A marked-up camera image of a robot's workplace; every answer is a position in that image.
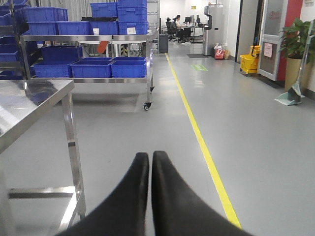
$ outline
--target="green floor marking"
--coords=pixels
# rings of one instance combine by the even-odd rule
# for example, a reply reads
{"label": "green floor marking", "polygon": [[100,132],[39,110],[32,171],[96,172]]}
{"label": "green floor marking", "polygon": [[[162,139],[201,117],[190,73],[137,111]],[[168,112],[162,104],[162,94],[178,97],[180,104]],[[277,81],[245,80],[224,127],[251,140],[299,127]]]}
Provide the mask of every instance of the green floor marking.
{"label": "green floor marking", "polygon": [[191,65],[195,71],[208,71],[203,65]]}

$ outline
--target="plant pot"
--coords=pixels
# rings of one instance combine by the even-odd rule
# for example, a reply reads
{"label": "plant pot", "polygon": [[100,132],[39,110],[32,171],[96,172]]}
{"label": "plant pot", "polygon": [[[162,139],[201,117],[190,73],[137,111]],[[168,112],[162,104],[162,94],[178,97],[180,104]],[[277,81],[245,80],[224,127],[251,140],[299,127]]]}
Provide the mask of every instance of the plant pot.
{"label": "plant pot", "polygon": [[[296,82],[300,65],[301,65],[301,59],[292,59],[287,58],[286,61],[286,70],[285,70],[285,86],[284,90],[287,92],[292,85]],[[306,64],[306,67],[304,68],[304,73],[302,77],[302,88],[301,92],[302,94],[305,92],[305,90],[309,86],[310,78],[311,78],[311,72],[312,72],[312,63]]]}

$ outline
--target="gray floor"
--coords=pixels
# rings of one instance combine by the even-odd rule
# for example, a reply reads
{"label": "gray floor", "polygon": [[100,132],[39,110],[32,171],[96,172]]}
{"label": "gray floor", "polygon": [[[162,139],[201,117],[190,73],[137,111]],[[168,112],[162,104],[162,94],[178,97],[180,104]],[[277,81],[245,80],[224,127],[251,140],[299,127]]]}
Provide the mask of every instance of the gray floor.
{"label": "gray floor", "polygon": [[[189,59],[201,45],[170,45],[169,55],[243,228],[257,236],[315,233],[315,102],[286,107],[283,92],[239,65]],[[202,64],[208,72],[197,72]],[[148,112],[144,85],[76,85],[75,118],[88,211],[117,185],[138,151],[168,152],[194,191],[224,215],[165,55],[154,61]],[[2,155],[9,187],[71,185],[63,115],[56,106]],[[19,235],[50,236],[64,200],[12,200]],[[147,235],[154,235],[148,203]]]}

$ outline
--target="computer monitor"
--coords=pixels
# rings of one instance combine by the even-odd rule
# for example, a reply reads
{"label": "computer monitor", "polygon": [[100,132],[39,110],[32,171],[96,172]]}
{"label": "computer monitor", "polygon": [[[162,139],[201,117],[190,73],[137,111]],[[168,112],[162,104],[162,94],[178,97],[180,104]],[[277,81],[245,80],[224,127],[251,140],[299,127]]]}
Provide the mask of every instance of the computer monitor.
{"label": "computer monitor", "polygon": [[191,21],[190,21],[190,17],[185,17],[185,22],[186,23],[190,23]]}
{"label": "computer monitor", "polygon": [[195,16],[193,16],[193,15],[190,16],[190,22],[191,22],[191,23],[195,23]]}

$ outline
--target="red container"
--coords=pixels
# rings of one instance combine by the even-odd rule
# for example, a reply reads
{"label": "red container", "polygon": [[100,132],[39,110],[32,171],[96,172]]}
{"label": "red container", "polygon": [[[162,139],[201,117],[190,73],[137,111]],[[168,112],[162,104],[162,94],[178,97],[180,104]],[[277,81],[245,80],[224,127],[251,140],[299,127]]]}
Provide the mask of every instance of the red container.
{"label": "red container", "polygon": [[224,59],[224,50],[223,49],[215,49],[215,59],[223,60]]}

